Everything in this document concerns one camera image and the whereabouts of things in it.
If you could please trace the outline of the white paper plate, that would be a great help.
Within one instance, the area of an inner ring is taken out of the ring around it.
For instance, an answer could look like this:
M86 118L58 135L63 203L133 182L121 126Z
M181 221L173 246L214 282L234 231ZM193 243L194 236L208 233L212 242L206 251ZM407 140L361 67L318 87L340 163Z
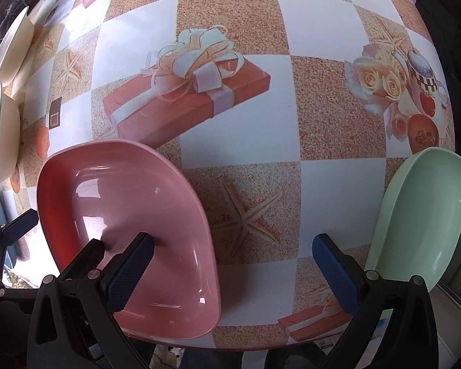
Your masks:
M8 86L15 78L29 51L35 25L25 7L12 22L0 45L0 83Z

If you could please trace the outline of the mint green plastic bowl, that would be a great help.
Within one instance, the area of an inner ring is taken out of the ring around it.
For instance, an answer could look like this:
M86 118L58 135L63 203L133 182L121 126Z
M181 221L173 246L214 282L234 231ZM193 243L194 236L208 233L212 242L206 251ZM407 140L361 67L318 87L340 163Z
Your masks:
M432 290L445 273L461 234L461 157L426 148L403 162L380 205L366 270Z

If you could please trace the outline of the checkered printed tablecloth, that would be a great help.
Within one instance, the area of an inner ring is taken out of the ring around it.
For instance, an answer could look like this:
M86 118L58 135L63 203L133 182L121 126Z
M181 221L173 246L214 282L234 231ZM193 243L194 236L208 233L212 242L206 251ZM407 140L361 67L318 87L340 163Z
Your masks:
M188 117L160 147L197 192L211 225L221 318L192 347L280 347L313 333L281 320L329 301L310 252L327 232L364 262L380 203L415 148L453 148L446 91L412 100L407 56L446 79L412 0L40 0L37 34L7 93L22 116L23 158L0 185L9 217L36 205L44 160L109 137L141 141L148 106L114 117L161 49L217 29L246 59L244 100Z

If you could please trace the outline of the pink plastic bowl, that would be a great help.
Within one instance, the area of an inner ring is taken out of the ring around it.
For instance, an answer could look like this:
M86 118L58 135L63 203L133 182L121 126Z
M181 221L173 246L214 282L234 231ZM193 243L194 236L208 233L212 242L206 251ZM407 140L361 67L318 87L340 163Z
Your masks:
M87 142L49 157L37 182L37 210L50 253L65 269L91 240L104 245L98 269L135 239L128 295L115 281L116 321L139 339L189 340L220 321L220 288L209 223L182 173L138 142Z

